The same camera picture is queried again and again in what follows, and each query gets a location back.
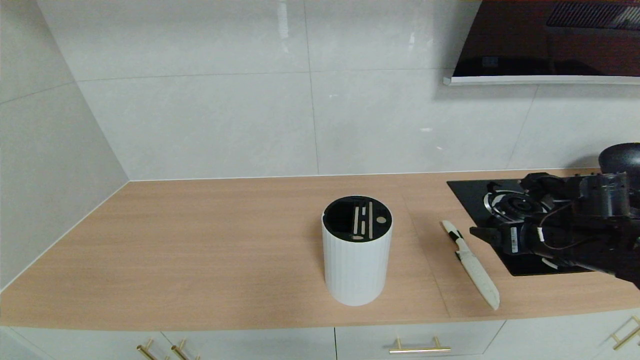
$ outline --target knife block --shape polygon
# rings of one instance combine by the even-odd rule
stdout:
[[[361,306],[380,295],[387,279],[391,211],[366,196],[333,201],[322,216],[324,280],[331,295]]]

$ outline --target cabinet door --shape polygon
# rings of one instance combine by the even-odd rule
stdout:
[[[145,360],[136,347],[149,339],[153,343],[148,351],[157,360],[171,352],[171,344],[160,332],[12,329],[55,360]]]
[[[9,327],[0,327],[0,359],[53,360]]]
[[[489,360],[592,359],[633,312],[507,320],[484,357]],[[640,355],[627,359],[640,359]]]
[[[634,311],[636,318],[640,318],[640,311]],[[633,318],[629,318],[629,321],[615,330],[615,335],[618,337],[618,341],[622,341],[626,336],[629,337],[629,341],[621,344],[617,350],[614,350],[616,340],[609,336],[607,341],[602,343],[598,348],[598,354],[593,360],[630,360],[640,359],[640,322],[637,322]]]
[[[168,331],[190,360],[335,360],[333,327],[311,329]]]
[[[379,325],[335,328],[338,360],[406,359],[482,354],[504,321]],[[437,336],[451,352],[431,354],[389,354],[396,339],[403,348],[434,347]]]

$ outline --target white tiled wall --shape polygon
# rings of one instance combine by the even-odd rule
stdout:
[[[640,139],[636,86],[441,85],[474,1],[39,3],[134,180],[595,166]]]
[[[126,183],[34,0],[2,0],[0,288]]]

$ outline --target wooden countertop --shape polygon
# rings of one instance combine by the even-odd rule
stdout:
[[[569,176],[576,170],[553,173]],[[640,307],[598,273],[513,277],[446,185],[525,171],[129,183],[27,269],[2,325],[182,331],[452,322]],[[321,213],[375,197],[394,212],[387,283],[349,307],[324,285]],[[454,222],[500,290],[491,310],[439,221]]]

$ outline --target white ceramic knife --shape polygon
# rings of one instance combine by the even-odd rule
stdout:
[[[447,233],[449,233],[451,240],[458,244],[458,251],[456,251],[456,255],[462,263],[462,266],[464,266],[465,270],[469,274],[471,280],[476,284],[476,288],[478,288],[480,294],[484,297],[487,303],[491,305],[493,310],[498,310],[498,306],[500,306],[500,293],[489,277],[489,274],[486,273],[486,270],[483,268],[482,264],[480,264],[480,260],[478,260],[476,255],[471,252],[467,243],[465,243],[465,239],[462,237],[462,234],[455,226],[453,226],[452,223],[443,220],[442,225]]]

